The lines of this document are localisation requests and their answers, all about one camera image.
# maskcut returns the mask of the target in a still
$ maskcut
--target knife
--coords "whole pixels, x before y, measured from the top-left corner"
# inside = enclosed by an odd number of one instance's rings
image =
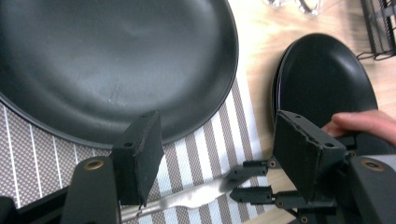
[[[158,201],[149,202],[146,207],[138,205],[124,207],[121,209],[121,221],[129,221],[136,217],[150,215],[177,206],[189,209],[198,208],[213,202],[219,196],[240,186],[246,180],[248,178],[230,179],[224,176],[211,182],[167,195]]]

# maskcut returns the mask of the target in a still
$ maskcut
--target wooden table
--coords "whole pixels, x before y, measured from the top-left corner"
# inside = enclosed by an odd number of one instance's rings
[[[230,0],[239,35],[240,62],[244,64],[264,157],[272,154],[270,112],[272,78],[280,55],[294,40],[311,33],[332,35],[355,54],[370,51],[360,0],[327,0],[317,17],[305,16],[293,3],[274,8],[262,0]],[[396,57],[381,62],[361,61],[375,89],[379,108],[396,118]],[[283,171],[271,171],[274,192],[293,189]],[[248,223],[288,223],[293,217],[272,209]]]

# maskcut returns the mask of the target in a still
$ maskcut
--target wire rack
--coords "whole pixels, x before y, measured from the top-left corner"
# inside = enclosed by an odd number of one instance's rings
[[[363,52],[359,59],[384,60],[396,55],[396,0],[361,0],[371,52]]]

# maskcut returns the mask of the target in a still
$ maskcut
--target striped cloth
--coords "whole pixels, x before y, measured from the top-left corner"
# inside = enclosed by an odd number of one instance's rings
[[[243,161],[261,160],[245,71],[238,69],[231,93],[210,121],[163,149],[150,201],[209,182]],[[12,197],[17,207],[69,185],[78,162],[108,154],[45,133],[0,105],[0,195]],[[243,186],[257,185],[267,186],[266,178],[252,178]],[[223,195],[198,209],[168,209],[130,223],[241,223],[264,210]]]

